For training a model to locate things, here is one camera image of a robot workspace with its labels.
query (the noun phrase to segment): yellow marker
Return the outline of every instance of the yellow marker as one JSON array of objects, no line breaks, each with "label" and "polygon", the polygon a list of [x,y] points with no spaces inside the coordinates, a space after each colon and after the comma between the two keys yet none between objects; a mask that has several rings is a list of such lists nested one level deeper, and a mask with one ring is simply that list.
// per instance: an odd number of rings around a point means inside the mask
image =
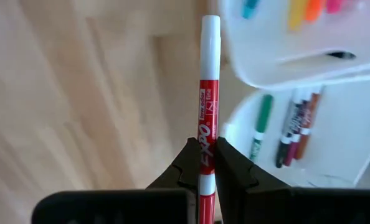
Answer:
[{"label": "yellow marker", "polygon": [[298,31],[303,23],[308,0],[291,0],[289,10],[289,30]]}]

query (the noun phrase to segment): white shelf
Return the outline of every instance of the white shelf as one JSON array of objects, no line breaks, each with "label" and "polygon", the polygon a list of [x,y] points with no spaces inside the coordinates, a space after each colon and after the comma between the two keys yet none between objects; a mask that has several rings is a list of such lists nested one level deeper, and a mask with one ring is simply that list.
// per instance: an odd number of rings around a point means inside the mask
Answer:
[{"label": "white shelf", "polygon": [[[246,97],[223,126],[221,135],[246,157],[264,93]],[[275,156],[292,90],[270,94],[274,106],[257,165],[290,185],[354,187],[370,162],[370,81],[327,86],[304,158],[281,169]]]},{"label": "white shelf", "polygon": [[[288,88],[317,80],[370,78],[369,73],[349,75],[370,69],[370,0],[360,10],[321,16],[296,33],[287,31],[289,2],[260,1],[254,17],[244,19],[244,0],[220,1],[224,41],[231,65],[243,82],[260,88]],[[332,50],[357,57],[350,61],[315,58],[297,67],[283,64]]]}]

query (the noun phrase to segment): marker cap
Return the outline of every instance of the marker cap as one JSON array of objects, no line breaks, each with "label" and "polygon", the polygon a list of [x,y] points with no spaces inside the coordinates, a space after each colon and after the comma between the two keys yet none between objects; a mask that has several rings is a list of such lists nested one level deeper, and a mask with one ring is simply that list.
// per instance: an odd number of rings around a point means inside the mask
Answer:
[{"label": "marker cap", "polygon": [[255,14],[258,1],[259,0],[246,0],[246,4],[243,8],[243,18],[248,19]]},{"label": "marker cap", "polygon": [[201,80],[219,80],[221,57],[221,22],[219,16],[202,20]]}]

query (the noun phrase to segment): marker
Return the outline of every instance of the marker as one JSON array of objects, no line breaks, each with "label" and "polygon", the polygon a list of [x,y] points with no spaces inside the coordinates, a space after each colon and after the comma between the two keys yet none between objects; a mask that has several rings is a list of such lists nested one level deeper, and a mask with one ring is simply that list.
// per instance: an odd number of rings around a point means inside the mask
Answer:
[{"label": "marker", "polygon": [[292,119],[298,111],[298,106],[301,105],[301,98],[302,91],[295,90],[287,110],[285,122],[282,129],[282,136],[278,145],[278,152],[275,159],[275,165],[278,168],[282,167],[289,152],[289,146],[292,139]]},{"label": "marker", "polygon": [[243,18],[248,19],[255,14],[259,0],[246,0],[243,8]]},{"label": "marker", "polygon": [[220,77],[220,17],[204,16],[201,36],[201,79],[197,138],[202,147],[199,177],[199,223],[213,224],[216,175],[214,147],[217,141]]},{"label": "marker", "polygon": [[299,147],[295,154],[295,159],[301,159],[304,156],[304,152],[308,143],[308,138],[311,133],[311,127],[313,125],[313,119],[316,114],[316,109],[318,108],[318,103],[321,96],[322,86],[316,86],[313,88],[313,93],[311,97],[311,101],[307,106],[307,110],[305,111],[305,115],[303,118],[303,122],[301,124],[301,138]]},{"label": "marker", "polygon": [[261,100],[260,112],[255,126],[254,140],[252,150],[250,152],[250,160],[255,162],[261,149],[261,143],[264,137],[264,132],[267,128],[268,119],[272,108],[272,95],[264,95]]},{"label": "marker", "polygon": [[284,165],[290,166],[292,164],[293,157],[296,154],[298,143],[300,142],[300,129],[301,123],[303,122],[305,110],[307,109],[308,103],[311,101],[311,89],[301,90],[303,91],[303,97],[301,103],[297,105],[297,112],[292,119],[292,142],[290,143],[290,150],[285,159]]},{"label": "marker", "polygon": [[309,0],[305,12],[305,20],[308,22],[316,21],[321,14],[324,3],[325,0]]},{"label": "marker", "polygon": [[328,0],[326,4],[326,11],[329,14],[337,13],[340,11],[342,3],[343,0]]},{"label": "marker", "polygon": [[290,31],[298,31],[303,23],[308,0],[291,0],[288,27]]}]

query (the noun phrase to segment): wooden surface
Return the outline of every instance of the wooden surface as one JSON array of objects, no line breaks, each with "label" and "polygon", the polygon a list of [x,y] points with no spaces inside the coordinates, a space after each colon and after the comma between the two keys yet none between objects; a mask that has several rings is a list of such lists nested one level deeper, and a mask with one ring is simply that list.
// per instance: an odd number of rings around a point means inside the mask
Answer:
[{"label": "wooden surface", "polygon": [[197,131],[208,8],[0,0],[0,223],[29,223],[54,192],[141,189],[167,168]]}]

